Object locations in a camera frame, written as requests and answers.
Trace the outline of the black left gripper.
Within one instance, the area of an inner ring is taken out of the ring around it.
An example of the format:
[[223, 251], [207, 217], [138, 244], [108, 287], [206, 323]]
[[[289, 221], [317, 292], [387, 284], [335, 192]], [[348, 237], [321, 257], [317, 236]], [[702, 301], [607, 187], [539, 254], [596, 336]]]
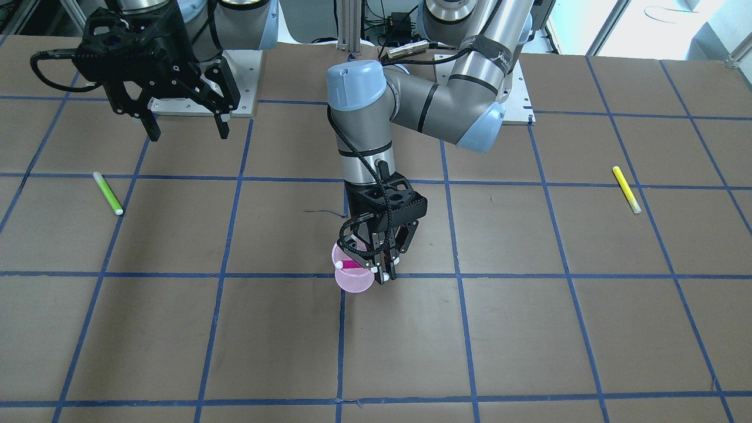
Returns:
[[400, 254], [405, 253], [425, 216], [429, 201], [398, 172], [377, 184], [345, 183], [350, 218], [340, 230], [338, 245], [347, 254], [368, 260], [380, 286], [397, 279]]

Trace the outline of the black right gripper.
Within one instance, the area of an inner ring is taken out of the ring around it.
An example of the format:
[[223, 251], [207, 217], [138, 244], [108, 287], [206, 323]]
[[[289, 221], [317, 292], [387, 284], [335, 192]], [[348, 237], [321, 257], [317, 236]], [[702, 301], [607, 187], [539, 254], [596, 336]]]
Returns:
[[86, 21], [73, 64], [102, 85], [113, 112], [139, 118], [151, 142], [162, 134], [151, 99], [191, 99], [214, 113], [220, 138], [229, 137], [239, 90], [225, 59], [202, 70], [177, 6], [98, 8]]

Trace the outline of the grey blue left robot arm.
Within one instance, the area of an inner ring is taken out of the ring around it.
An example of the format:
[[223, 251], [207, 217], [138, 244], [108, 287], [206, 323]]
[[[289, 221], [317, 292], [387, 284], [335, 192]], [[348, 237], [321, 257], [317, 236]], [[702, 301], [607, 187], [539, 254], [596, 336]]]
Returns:
[[428, 200], [397, 171], [393, 124], [473, 152], [491, 149], [505, 117], [505, 81], [532, 32], [532, 1], [422, 1], [417, 27], [456, 48], [444, 84], [411, 74], [429, 60], [354, 60], [327, 71], [327, 118], [337, 139], [349, 219], [336, 244], [357, 263], [346, 276], [397, 278]]

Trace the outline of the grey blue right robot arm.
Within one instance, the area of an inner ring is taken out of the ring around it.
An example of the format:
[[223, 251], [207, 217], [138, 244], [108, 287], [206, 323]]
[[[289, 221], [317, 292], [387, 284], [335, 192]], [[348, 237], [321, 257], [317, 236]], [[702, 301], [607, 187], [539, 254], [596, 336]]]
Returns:
[[268, 50], [277, 43], [277, 1], [207, 1], [189, 27], [177, 1], [107, 1], [87, 19], [72, 63], [104, 88], [110, 107], [161, 134], [153, 99], [190, 99], [214, 116], [221, 139], [241, 89], [230, 50]]

